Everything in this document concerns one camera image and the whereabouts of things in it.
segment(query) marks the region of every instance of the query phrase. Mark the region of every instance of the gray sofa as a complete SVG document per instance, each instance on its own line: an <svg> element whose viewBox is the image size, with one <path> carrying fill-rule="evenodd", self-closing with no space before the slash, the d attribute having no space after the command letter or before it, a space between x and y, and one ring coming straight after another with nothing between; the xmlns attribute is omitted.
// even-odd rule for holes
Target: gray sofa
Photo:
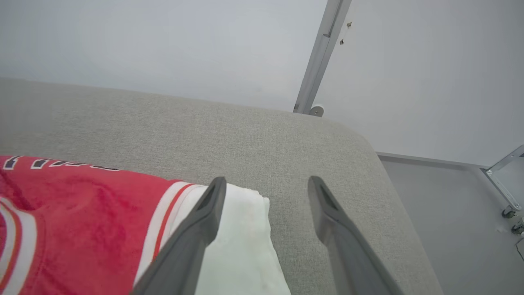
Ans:
<svg viewBox="0 0 524 295"><path fill-rule="evenodd" d="M307 198L324 179L406 294L442 294L381 162L354 131L308 115L84 86L0 79L0 154L74 160L270 199L271 239L292 294L335 294Z"/></svg>

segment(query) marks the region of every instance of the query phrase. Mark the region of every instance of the red stripe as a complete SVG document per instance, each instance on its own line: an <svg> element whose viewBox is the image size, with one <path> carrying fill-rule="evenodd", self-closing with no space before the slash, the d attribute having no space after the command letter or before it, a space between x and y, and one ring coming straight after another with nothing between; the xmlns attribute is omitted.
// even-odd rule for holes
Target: red stripe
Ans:
<svg viewBox="0 0 524 295"><path fill-rule="evenodd" d="M11 260L7 265L5 275L2 278L2 281L0 282L0 292L4 292L4 289L7 286L7 283L9 282L11 275L13 274L13 270L15 269L16 260L18 259L18 252L20 252L20 244L22 240L22 224L20 223L20 218L18 218L18 215L16 215L4 203L0 202L0 204L4 206L4 208L11 214L11 217L15 221L15 245L13 249L13 254L11 255Z"/></svg>
<svg viewBox="0 0 524 295"><path fill-rule="evenodd" d="M153 252L153 259L155 259L158 255L158 252L160 252L160 243L162 242L162 236L163 232L166 229L167 219L169 219L169 214L171 214L171 211L173 210L173 207L175 203L177 202L180 195L185 191L186 188L192 186L193 184L187 184L184 187L182 187L177 194L174 196L173 200L171 200L171 204L169 204L169 207L167 208L166 214L164 215L164 218L162 220L162 225L160 226L160 231L158 232L157 237L157 243L155 244L155 252Z"/></svg>

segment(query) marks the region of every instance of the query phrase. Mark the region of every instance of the red jersey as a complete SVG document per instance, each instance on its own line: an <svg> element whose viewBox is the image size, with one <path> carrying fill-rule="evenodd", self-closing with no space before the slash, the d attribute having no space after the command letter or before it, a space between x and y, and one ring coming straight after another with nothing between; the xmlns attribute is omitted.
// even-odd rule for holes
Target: red jersey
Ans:
<svg viewBox="0 0 524 295"><path fill-rule="evenodd" d="M0 293L128 294L198 185L0 156Z"/></svg>

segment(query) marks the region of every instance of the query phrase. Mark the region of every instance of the gray floor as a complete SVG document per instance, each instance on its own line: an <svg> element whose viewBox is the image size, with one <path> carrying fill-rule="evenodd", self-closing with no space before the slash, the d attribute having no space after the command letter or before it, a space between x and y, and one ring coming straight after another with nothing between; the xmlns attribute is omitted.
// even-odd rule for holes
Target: gray floor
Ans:
<svg viewBox="0 0 524 295"><path fill-rule="evenodd" d="M479 169L381 160L446 295L524 294L519 238L500 232L516 220L500 216L507 203Z"/></svg>

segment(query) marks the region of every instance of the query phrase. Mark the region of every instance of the white towel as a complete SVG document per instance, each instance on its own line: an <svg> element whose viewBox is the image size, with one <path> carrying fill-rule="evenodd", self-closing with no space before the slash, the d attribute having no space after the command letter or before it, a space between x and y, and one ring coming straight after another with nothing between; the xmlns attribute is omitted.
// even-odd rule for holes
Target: white towel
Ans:
<svg viewBox="0 0 524 295"><path fill-rule="evenodd" d="M197 187L182 200L172 232L206 189ZM219 231L205 250L195 294L290 294L271 243L268 213L268 198L227 185Z"/></svg>

